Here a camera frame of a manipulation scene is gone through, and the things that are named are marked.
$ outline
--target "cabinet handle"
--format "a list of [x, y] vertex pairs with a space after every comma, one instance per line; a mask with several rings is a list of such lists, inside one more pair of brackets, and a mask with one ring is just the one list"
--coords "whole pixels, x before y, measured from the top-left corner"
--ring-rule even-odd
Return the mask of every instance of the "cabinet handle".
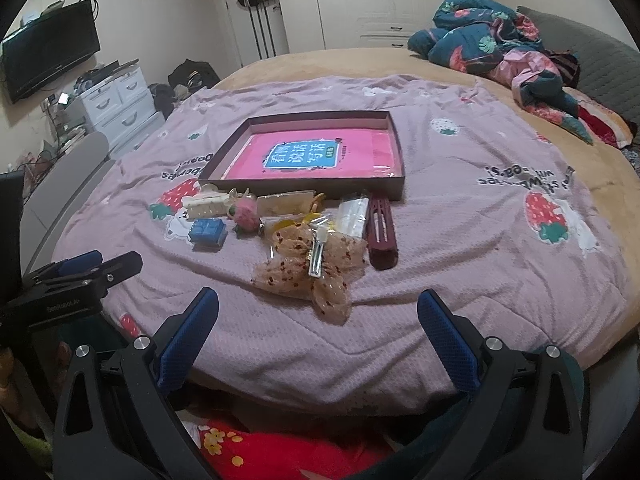
[[122, 121], [122, 124], [124, 124], [125, 126], [131, 126], [133, 123], [136, 122], [137, 118], [138, 118], [138, 112], [134, 113], [129, 119], [124, 119], [124, 121]]

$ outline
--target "tv screen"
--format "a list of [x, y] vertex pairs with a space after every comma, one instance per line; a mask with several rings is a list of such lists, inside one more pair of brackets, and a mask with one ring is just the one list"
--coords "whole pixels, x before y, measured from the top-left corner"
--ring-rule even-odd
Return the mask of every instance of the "tv screen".
[[54, 10], [2, 41], [12, 102], [24, 99], [100, 50], [91, 1]]

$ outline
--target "floral comforter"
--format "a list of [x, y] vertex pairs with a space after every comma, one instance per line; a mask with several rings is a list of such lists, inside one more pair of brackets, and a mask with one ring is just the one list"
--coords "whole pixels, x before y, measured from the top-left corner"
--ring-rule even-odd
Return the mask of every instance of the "floral comforter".
[[436, 28], [416, 32], [410, 50], [429, 61], [511, 87], [527, 112], [568, 130], [589, 144], [578, 120], [578, 103], [562, 90], [562, 77], [544, 54], [535, 24], [493, 0], [445, 0], [433, 17]]

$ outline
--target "blue gripper pad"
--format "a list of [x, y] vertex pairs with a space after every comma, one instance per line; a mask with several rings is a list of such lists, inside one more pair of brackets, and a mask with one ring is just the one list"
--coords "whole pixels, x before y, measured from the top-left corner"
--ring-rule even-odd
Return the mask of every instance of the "blue gripper pad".
[[461, 392], [473, 393], [480, 387], [478, 359], [438, 300], [442, 302], [431, 290], [425, 290], [420, 295], [418, 321], [453, 385]]
[[182, 322], [159, 357], [158, 390], [164, 397], [184, 384], [193, 362], [218, 320], [219, 308], [218, 295], [205, 287], [184, 314], [172, 316], [182, 317]]
[[88, 270], [95, 269], [102, 264], [102, 255], [100, 251], [91, 251], [90, 253], [80, 254], [75, 258], [71, 258], [63, 262], [58, 269], [58, 276], [71, 276], [72, 274], [80, 274]]

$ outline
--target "blue cube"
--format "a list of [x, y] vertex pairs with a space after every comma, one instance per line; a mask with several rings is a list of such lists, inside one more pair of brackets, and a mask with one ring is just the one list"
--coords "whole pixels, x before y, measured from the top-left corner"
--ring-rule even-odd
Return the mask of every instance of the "blue cube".
[[222, 247], [226, 238], [226, 226], [220, 218], [201, 218], [196, 220], [189, 231], [192, 243], [215, 249]]

